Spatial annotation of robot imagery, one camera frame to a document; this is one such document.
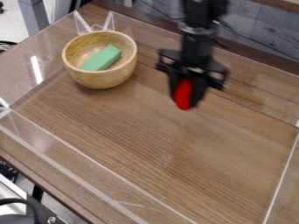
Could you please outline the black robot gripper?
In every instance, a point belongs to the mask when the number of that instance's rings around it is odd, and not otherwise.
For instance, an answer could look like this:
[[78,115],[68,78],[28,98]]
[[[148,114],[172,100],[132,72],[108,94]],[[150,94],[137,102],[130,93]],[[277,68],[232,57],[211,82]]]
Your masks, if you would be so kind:
[[204,98],[208,85],[211,88],[223,90],[229,77],[229,70],[213,58],[208,58],[203,64],[189,65],[180,61],[180,53],[176,50],[161,49],[158,51],[156,69],[168,74],[171,98],[173,98],[180,84],[180,75],[193,76],[191,78],[192,108],[197,106],[199,101]]

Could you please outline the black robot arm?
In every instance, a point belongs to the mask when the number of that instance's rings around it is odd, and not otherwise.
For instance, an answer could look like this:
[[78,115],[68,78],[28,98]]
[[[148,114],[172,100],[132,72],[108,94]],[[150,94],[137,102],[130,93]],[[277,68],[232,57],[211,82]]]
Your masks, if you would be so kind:
[[229,69],[212,57],[216,21],[227,14],[228,0],[181,0],[181,48],[160,49],[156,69],[167,74],[169,96],[180,110],[193,109],[207,90],[224,89]]

